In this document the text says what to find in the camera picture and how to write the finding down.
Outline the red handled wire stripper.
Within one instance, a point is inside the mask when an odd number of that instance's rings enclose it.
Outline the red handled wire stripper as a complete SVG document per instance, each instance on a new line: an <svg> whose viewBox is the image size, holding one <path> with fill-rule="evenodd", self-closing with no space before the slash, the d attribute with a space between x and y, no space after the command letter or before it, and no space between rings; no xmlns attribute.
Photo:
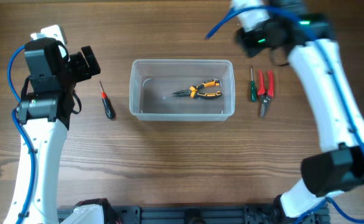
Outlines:
<svg viewBox="0 0 364 224"><path fill-rule="evenodd" d="M259 90L258 90L258 96L261 99L261 107L259 116L260 118L264 118L266 116L266 113L268 111L269 105L271 100L274 97L274 75L272 70L268 70L268 89L265 89L265 82L264 82L264 76L261 70L258 71L259 73Z"/></svg>

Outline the green handled screwdriver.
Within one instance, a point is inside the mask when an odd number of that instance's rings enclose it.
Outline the green handled screwdriver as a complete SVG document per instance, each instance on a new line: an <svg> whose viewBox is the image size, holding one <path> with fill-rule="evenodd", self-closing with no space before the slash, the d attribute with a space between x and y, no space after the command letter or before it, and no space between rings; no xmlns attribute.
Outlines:
<svg viewBox="0 0 364 224"><path fill-rule="evenodd" d="M256 93L256 85L255 85L255 81L254 81L253 66L251 66L250 74L251 74L251 82L250 82L250 84L251 84L251 87L250 87L251 101L256 102L257 101L257 93Z"/></svg>

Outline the orange black needle-nose pliers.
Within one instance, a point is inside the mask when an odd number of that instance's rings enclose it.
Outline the orange black needle-nose pliers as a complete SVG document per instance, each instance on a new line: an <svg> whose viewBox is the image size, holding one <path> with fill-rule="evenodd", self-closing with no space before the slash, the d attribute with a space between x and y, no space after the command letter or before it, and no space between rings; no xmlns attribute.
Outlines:
<svg viewBox="0 0 364 224"><path fill-rule="evenodd" d="M191 98L201 98L205 100L213 100L222 97L223 94L221 91L216 91L216 92L202 91L204 88L212 86L215 87L220 86L220 81L217 79L207 80L198 85L192 85L188 89L173 92L172 95L176 97L188 96Z"/></svg>

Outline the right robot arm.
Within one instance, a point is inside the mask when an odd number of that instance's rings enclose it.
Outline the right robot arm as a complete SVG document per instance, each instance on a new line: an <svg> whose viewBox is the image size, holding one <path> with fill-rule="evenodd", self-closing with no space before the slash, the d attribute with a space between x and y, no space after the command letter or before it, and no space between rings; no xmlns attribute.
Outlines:
<svg viewBox="0 0 364 224"><path fill-rule="evenodd" d="M275 202L278 222L299 222L364 185L364 119L348 84L329 20L302 1L232 1L236 40L249 57L282 48L312 108L321 153L301 163L301 179Z"/></svg>

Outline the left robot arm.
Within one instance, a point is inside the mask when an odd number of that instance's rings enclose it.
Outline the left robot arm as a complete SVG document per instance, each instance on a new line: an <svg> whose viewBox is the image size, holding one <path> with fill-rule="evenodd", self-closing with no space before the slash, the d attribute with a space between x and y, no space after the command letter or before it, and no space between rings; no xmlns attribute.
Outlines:
<svg viewBox="0 0 364 224"><path fill-rule="evenodd" d="M21 135L21 152L5 223L58 223L60 156L71 115L82 110L75 86L101 69L90 46L69 54L54 38L32 40L16 52L24 52L30 74L14 94L17 106L11 115Z"/></svg>

